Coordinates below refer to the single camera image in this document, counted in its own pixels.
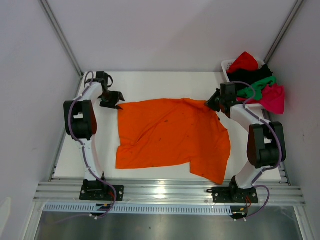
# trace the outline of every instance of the white basket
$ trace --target white basket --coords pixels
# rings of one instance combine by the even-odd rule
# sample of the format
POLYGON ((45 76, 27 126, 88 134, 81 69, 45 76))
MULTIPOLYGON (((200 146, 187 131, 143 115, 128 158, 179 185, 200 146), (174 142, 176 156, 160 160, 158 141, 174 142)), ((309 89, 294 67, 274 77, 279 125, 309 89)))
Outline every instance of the white basket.
MULTIPOLYGON (((258 63, 258 69, 261 69, 262 66, 265 65, 265 62, 262 61, 261 59, 256 58, 256 57, 254 59, 258 63)), ((228 75, 227 75, 227 71, 235 61, 236 61, 236 59, 232 59, 232 60, 225 60, 225 61, 223 61, 221 63, 221 67, 222 67, 222 70, 223 70, 224 78, 225 78, 225 81, 227 83, 230 83, 230 80, 229 80, 228 75)), ((251 104, 247 104, 247 105, 248 105, 248 107, 254 107, 254 108, 258 108, 259 107, 261 109, 265 109, 264 106, 262 106, 259 103, 251 103, 251 104)))

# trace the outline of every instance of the orange cloth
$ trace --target orange cloth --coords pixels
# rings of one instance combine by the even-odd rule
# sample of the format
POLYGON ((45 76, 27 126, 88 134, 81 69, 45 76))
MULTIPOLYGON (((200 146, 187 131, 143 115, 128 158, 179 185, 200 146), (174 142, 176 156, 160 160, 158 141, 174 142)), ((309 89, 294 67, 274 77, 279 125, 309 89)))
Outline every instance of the orange cloth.
POLYGON ((120 104, 116 168, 190 162, 191 173, 222 184, 231 150, 229 134, 204 103, 183 98, 120 104))

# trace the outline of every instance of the gray wall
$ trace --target gray wall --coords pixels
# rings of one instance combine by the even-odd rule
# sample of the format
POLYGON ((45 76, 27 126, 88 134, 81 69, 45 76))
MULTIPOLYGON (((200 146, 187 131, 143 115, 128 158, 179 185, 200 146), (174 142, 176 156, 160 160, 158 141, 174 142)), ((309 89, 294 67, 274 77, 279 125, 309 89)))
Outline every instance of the gray wall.
POLYGON ((50 0, 84 71, 220 71, 264 58, 296 0, 50 0))
POLYGON ((1 1, 0 33, 0 203, 12 198, 1 239, 18 240, 79 78, 38 1, 1 1))
POLYGON ((320 3, 307 0, 270 62, 285 85, 282 116, 290 180, 300 185, 313 228, 320 236, 320 3))

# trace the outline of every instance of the pink cloth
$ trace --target pink cloth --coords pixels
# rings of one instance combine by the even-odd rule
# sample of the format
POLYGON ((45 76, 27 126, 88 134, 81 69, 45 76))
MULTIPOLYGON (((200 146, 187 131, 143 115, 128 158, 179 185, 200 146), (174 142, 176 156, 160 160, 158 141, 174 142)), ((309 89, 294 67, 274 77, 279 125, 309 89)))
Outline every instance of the pink cloth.
MULTIPOLYGON (((238 101, 245 101, 246 98, 238 97, 238 101)), ((278 84, 267 85, 262 90, 262 99, 251 100, 248 104, 261 104, 264 108, 274 114, 284 114, 285 112, 285 88, 278 84)))

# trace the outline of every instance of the red cloth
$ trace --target red cloth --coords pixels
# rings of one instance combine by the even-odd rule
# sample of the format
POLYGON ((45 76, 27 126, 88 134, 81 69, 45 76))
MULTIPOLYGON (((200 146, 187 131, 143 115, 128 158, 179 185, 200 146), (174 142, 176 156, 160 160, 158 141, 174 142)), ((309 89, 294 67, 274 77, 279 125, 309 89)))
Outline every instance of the red cloth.
MULTIPOLYGON (((238 101, 245 101, 246 98, 238 97, 238 101)), ((249 104, 261 104, 264 108, 274 114, 284 114, 285 112, 285 87, 273 84, 267 85, 262 90, 262 99, 259 101, 251 100, 249 104)))
POLYGON ((258 67, 259 66, 255 58, 245 51, 234 61, 226 73, 232 74, 239 69, 256 71, 258 70, 258 67))

